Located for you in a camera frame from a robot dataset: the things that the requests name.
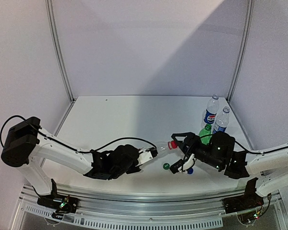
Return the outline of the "green plastic bottle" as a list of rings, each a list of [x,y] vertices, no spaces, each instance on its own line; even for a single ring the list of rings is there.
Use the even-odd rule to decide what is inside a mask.
[[[211,124],[206,124],[203,129],[199,132],[199,137],[201,142],[205,145],[208,145],[210,142],[210,138],[212,136],[212,126]]]

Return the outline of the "clear bottle red label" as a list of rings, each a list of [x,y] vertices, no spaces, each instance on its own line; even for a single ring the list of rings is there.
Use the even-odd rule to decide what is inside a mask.
[[[175,141],[160,141],[155,143],[156,157],[162,158],[168,154],[175,153],[178,150],[178,146]]]

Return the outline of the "green bottle cap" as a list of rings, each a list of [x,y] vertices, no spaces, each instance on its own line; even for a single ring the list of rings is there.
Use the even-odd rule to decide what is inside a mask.
[[[164,170],[169,170],[170,169],[170,164],[169,163],[164,163],[163,164],[163,169]]]

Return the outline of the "clear bottle small blue label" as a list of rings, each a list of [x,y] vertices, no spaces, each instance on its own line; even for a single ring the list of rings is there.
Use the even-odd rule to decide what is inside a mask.
[[[212,134],[216,132],[225,132],[229,124],[230,108],[225,106],[222,112],[217,116]]]

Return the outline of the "clear Pepsi bottle blue label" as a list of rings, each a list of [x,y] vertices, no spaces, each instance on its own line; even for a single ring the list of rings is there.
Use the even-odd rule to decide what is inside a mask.
[[[206,109],[203,112],[201,128],[204,128],[205,125],[207,124],[213,125],[218,110],[219,110],[219,96],[217,94],[214,94],[208,101]]]

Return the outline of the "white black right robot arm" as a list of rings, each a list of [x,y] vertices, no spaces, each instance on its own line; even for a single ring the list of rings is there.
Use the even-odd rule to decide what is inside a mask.
[[[264,197],[288,186],[288,143],[251,152],[246,148],[235,151],[235,138],[221,131],[211,134],[208,145],[192,132],[171,137],[184,155],[171,165],[172,173],[183,173],[199,160],[231,179],[249,179],[242,195],[223,199],[227,214],[263,205]]]

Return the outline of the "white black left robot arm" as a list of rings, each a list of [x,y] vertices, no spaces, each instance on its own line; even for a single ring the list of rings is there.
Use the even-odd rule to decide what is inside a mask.
[[[16,168],[51,208],[59,207],[62,198],[55,192],[54,179],[46,175],[37,162],[38,158],[97,180],[114,180],[123,174],[139,172],[150,159],[150,154],[144,149],[129,144],[104,152],[72,146],[43,129],[37,117],[23,118],[9,129],[5,139],[0,136],[0,143],[2,161]]]

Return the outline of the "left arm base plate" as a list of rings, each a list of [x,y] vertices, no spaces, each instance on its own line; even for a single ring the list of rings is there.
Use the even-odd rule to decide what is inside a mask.
[[[55,210],[56,214],[76,213],[79,199],[69,195],[47,195],[41,196],[37,204]]]

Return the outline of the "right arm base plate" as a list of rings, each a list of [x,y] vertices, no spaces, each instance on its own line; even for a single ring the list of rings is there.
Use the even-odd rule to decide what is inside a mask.
[[[243,195],[224,198],[222,204],[225,213],[229,214],[262,206],[264,199],[255,192],[251,192],[250,194],[244,193]]]

